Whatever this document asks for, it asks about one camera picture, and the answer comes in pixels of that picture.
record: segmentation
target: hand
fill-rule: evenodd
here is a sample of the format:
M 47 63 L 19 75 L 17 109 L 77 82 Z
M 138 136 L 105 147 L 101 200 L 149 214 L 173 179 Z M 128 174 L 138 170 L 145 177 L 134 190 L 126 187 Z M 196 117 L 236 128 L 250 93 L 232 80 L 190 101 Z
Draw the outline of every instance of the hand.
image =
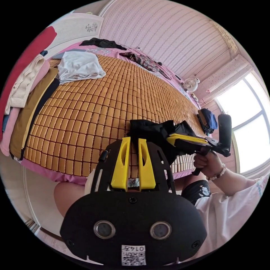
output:
M 206 156 L 196 154 L 194 157 L 194 166 L 202 169 L 201 172 L 208 178 L 222 171 L 222 162 L 215 152 L 209 152 Z

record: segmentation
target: white fan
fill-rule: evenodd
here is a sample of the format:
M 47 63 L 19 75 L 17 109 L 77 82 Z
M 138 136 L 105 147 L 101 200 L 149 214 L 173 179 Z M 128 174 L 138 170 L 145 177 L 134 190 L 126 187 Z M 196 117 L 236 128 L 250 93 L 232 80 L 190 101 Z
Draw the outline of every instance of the white fan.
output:
M 184 82 L 184 88 L 188 92 L 194 92 L 198 88 L 198 84 L 200 83 L 200 80 L 198 78 L 195 79 L 186 79 Z

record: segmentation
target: qr code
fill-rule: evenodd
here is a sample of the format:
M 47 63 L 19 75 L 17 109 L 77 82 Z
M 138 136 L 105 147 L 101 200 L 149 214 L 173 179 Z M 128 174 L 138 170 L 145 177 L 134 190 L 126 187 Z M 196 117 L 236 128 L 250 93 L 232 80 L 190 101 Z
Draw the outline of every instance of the qr code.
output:
M 146 265 L 145 246 L 122 246 L 122 265 Z

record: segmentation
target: camera lens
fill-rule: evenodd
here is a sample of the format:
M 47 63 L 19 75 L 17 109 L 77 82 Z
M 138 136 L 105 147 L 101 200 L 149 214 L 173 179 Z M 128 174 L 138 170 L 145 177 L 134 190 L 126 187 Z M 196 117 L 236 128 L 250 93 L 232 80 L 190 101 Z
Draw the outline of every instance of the camera lens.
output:
M 111 222 L 101 220 L 94 225 L 94 233 L 101 239 L 109 239 L 115 235 L 115 227 Z
M 158 221 L 150 228 L 150 234 L 154 239 L 163 240 L 169 237 L 172 228 L 170 224 L 165 221 Z

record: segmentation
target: bamboo sleeping mat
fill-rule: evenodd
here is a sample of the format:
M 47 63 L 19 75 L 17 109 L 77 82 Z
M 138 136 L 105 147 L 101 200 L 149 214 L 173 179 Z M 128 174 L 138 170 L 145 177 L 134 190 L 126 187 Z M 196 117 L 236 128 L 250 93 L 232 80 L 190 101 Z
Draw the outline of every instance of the bamboo sleeping mat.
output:
M 98 55 L 106 76 L 60 85 L 38 114 L 24 158 L 50 170 L 88 176 L 109 143 L 123 138 L 131 119 L 186 120 L 204 136 L 197 108 L 162 79 L 126 61 Z M 60 60 L 51 60 L 51 67 Z M 130 177 L 138 177 L 137 155 Z M 193 168 L 193 156 L 178 157 L 172 172 Z

